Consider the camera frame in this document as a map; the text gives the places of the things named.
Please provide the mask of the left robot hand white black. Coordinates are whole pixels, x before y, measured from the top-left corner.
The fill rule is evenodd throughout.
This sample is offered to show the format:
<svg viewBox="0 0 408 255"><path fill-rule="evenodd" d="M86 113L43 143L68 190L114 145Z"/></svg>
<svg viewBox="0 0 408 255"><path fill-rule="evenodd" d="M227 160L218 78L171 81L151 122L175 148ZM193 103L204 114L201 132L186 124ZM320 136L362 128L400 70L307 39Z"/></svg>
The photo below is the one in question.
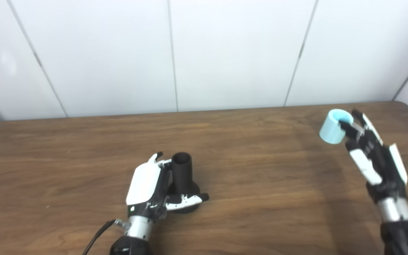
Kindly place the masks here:
<svg viewBox="0 0 408 255"><path fill-rule="evenodd" d="M157 152L135 169L126 197L128 218L140 216L154 223L168 211L191 213L210 199L194 182L190 154L177 152L168 160L161 160L162 155Z"/></svg>

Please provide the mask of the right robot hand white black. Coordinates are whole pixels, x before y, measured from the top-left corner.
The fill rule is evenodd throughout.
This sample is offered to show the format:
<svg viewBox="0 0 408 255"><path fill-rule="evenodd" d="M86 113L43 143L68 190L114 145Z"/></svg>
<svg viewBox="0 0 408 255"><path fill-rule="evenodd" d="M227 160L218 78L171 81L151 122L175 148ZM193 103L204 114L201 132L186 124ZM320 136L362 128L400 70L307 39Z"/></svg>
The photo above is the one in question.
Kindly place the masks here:
<svg viewBox="0 0 408 255"><path fill-rule="evenodd" d="M358 123L339 121L345 131L345 147L366 179L369 196L374 203L386 198L408 199L407 171L396 144L384 144L376 128L361 111L353 109L351 116Z"/></svg>

